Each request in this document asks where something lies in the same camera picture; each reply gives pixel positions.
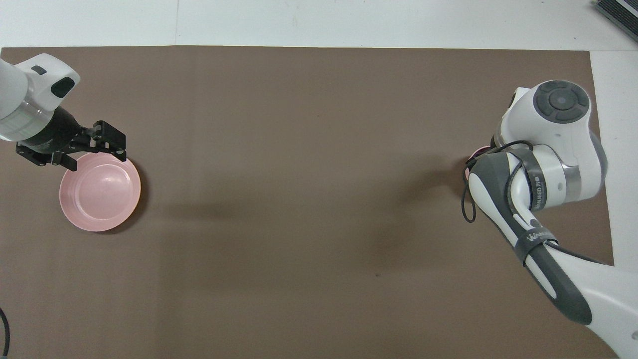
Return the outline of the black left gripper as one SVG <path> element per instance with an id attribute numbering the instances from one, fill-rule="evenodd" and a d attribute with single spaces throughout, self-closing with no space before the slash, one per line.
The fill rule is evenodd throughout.
<path id="1" fill-rule="evenodd" d="M 49 123 L 38 134 L 16 143 L 15 152 L 37 166 L 51 164 L 75 172 L 77 160 L 63 150 L 77 146 L 87 146 L 85 152 L 107 153 L 121 162 L 127 161 L 123 132 L 102 120 L 86 129 L 62 107 L 55 109 Z"/>

